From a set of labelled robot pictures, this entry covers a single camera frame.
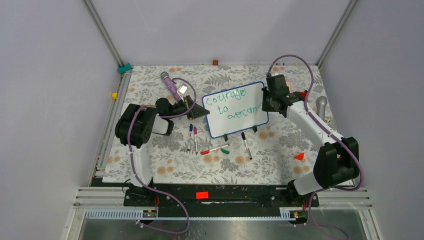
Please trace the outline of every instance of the whiteboard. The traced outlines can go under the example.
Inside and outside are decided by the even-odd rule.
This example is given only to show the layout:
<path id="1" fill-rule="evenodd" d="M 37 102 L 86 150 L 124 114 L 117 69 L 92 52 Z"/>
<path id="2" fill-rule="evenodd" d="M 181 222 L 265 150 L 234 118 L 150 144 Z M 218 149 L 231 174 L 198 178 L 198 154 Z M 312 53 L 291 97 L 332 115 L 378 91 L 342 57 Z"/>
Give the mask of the whiteboard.
<path id="1" fill-rule="evenodd" d="M 261 81 L 211 93 L 201 99 L 210 137 L 215 139 L 268 123 L 268 112 L 262 111 Z"/>

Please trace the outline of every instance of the marker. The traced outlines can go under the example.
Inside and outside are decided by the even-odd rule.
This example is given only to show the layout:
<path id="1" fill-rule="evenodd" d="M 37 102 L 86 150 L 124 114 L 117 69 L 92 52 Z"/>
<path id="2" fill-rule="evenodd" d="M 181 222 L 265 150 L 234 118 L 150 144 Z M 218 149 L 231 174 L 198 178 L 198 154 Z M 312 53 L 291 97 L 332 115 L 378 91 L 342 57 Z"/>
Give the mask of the marker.
<path id="1" fill-rule="evenodd" d="M 250 160 L 252 160 L 252 154 L 251 154 L 251 151 L 248 147 L 248 141 L 246 141 L 246 136 L 245 136 L 244 132 L 241 133 L 241 137 L 243 138 L 244 145 L 246 146 L 247 153 L 249 154 L 249 158 L 250 158 Z"/>
<path id="2" fill-rule="evenodd" d="M 208 154 L 208 153 L 210 153 L 210 152 L 212 152 L 212 151 L 215 151 L 215 150 L 218 150 L 218 149 L 223 149 L 223 148 L 225 148 L 225 147 L 228 147 L 229 145 L 230 145 L 230 144 L 228 143 L 228 144 L 225 144 L 225 145 L 222 145 L 222 146 L 219 146 L 219 147 L 215 147 L 215 148 L 210 149 L 210 150 L 202 151 L 200 154 L 201 154 L 201 155 L 205 155 L 205 154 Z"/>
<path id="3" fill-rule="evenodd" d="M 198 154 L 198 129 L 194 127 L 194 142 L 196 144 L 196 155 Z"/>
<path id="4" fill-rule="evenodd" d="M 188 133 L 188 147 L 187 152 L 190 152 L 190 139 L 192 138 L 193 124 L 190 124 L 190 132 Z"/>

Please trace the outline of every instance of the blue whiteboard frame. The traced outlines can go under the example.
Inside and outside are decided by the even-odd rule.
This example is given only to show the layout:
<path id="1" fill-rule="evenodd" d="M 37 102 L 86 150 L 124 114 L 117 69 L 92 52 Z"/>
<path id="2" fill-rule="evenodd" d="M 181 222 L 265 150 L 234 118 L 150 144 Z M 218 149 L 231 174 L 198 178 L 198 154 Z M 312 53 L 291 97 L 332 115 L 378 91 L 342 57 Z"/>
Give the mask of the blue whiteboard frame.
<path id="1" fill-rule="evenodd" d="M 209 93 L 209 94 L 207 94 L 207 95 L 204 95 L 204 96 L 201 98 L 201 104 L 203 104 L 203 107 L 205 108 L 205 103 L 204 103 L 203 99 L 204 99 L 205 97 L 207 97 L 207 96 L 215 95 L 215 94 L 219 94 L 219 93 L 223 93 L 223 92 L 227 92 L 227 91 L 229 91 L 229 90 L 233 90 L 233 89 L 239 89 L 239 88 L 242 88 L 242 87 L 246 87 L 246 86 L 253 85 L 253 84 L 258 84 L 258 83 L 261 83 L 261 84 L 262 84 L 262 87 L 263 87 L 263 88 L 265 88 L 265 84 L 264 84 L 264 82 L 263 82 L 263 81 L 255 81 L 255 82 L 252 82 L 252 83 L 249 83 L 249 84 L 246 84 L 246 85 L 241 85 L 241 86 L 238 86 L 238 87 L 233 87 L 233 88 L 229 88 L 229 89 L 225 89 L 225 90 L 222 90 L 222 91 L 217 91 L 217 92 L 214 92 L 214 93 Z M 204 116 L 204 117 L 206 118 L 207 127 L 209 128 L 209 135 L 210 135 L 210 137 L 211 137 L 211 138 L 213 138 L 213 139 L 217 139 L 217 138 L 220 138 L 220 137 L 222 137 L 222 136 L 224 136 L 224 135 L 225 135 L 225 134 L 224 134 L 224 135 L 220 135 L 220 136 L 213 137 L 213 136 L 211 135 L 211 127 L 209 126 L 209 120 L 208 120 L 208 117 L 207 117 L 207 115 L 206 115 L 206 116 Z M 262 126 L 262 125 L 267 124 L 267 123 L 270 121 L 270 115 L 268 114 L 268 112 L 266 112 L 266 117 L 267 117 L 266 122 L 264 122 L 264 123 L 262 123 L 262 124 L 259 124 L 259 125 L 256 125 L 256 126 Z M 240 131 L 243 131 L 243 130 L 246 130 L 246 129 L 251 129 L 251 128 L 253 128 L 253 126 L 251 126 L 251 127 L 247 127 L 247 128 L 244 128 L 244 129 L 240 129 L 240 130 L 237 130 L 237 131 L 229 132 L 229 133 L 226 133 L 226 134 L 227 134 L 227 135 L 229 135 L 229 134 L 235 134 L 235 133 L 238 133 L 238 132 L 240 132 Z"/>

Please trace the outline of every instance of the black pen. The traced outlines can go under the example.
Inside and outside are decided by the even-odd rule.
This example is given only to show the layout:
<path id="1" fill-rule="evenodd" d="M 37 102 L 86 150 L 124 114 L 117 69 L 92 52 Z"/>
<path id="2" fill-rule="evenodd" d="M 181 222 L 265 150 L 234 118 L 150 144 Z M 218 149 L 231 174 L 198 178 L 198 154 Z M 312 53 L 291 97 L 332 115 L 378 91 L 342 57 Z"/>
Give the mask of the black pen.
<path id="1" fill-rule="evenodd" d="M 246 136 L 245 136 L 244 132 L 241 133 L 241 137 L 243 138 L 244 145 L 246 146 L 247 154 L 249 154 L 249 158 L 250 158 L 250 160 L 252 160 L 252 154 L 251 154 L 251 151 L 248 147 L 248 141 L 246 141 Z"/>

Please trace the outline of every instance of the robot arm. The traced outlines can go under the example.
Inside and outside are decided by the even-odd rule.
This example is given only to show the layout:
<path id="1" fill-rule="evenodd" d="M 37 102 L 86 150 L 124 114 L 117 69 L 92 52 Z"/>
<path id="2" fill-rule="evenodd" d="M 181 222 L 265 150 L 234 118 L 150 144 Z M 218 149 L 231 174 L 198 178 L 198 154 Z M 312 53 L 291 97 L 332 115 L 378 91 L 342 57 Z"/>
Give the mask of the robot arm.
<path id="1" fill-rule="evenodd" d="M 268 75 L 267 87 L 263 88 L 262 110 L 266 112 L 279 112 L 302 130 L 306 137 L 311 140 L 318 152 L 313 171 L 288 183 L 288 199 L 292 202 L 305 198 L 305 195 L 320 189 L 327 189 L 337 184 L 356 178 L 359 175 L 358 166 L 351 156 L 329 134 L 312 120 L 304 106 L 304 95 L 301 92 L 290 93 L 286 80 L 282 74 Z M 344 138 L 341 134 L 331 129 L 314 111 L 307 105 L 318 121 L 331 132 L 332 135 L 341 139 L 353 154 L 358 157 L 358 142 L 353 138 Z"/>

